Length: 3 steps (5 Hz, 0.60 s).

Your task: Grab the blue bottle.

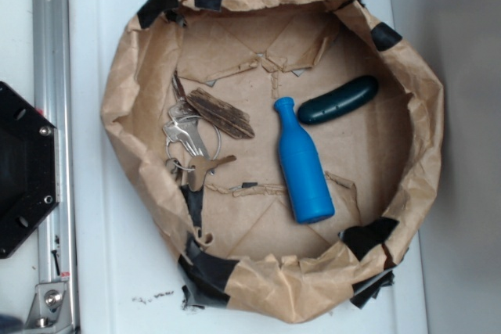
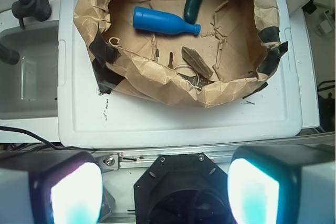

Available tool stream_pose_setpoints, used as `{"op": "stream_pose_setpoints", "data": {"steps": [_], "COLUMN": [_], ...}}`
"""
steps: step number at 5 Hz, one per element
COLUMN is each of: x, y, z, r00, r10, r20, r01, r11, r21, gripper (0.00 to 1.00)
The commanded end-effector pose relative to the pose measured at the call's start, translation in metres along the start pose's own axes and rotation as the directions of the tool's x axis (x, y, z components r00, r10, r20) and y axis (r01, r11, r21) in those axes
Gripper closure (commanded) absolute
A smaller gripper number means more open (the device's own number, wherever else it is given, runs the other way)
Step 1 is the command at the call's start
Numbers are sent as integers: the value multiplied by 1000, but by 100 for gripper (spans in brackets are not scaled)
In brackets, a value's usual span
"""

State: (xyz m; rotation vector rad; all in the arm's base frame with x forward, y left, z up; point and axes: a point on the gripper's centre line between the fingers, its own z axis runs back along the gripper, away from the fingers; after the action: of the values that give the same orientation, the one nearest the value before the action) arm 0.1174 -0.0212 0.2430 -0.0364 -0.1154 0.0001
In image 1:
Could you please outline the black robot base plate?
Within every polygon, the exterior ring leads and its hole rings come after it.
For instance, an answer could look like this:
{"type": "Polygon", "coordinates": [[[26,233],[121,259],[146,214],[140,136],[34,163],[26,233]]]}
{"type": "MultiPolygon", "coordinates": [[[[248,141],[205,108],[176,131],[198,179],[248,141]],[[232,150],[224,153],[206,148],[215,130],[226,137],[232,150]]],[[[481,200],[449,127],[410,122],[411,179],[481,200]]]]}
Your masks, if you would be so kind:
{"type": "Polygon", "coordinates": [[[1,258],[11,257],[58,204],[56,129],[1,83],[1,258]]]}

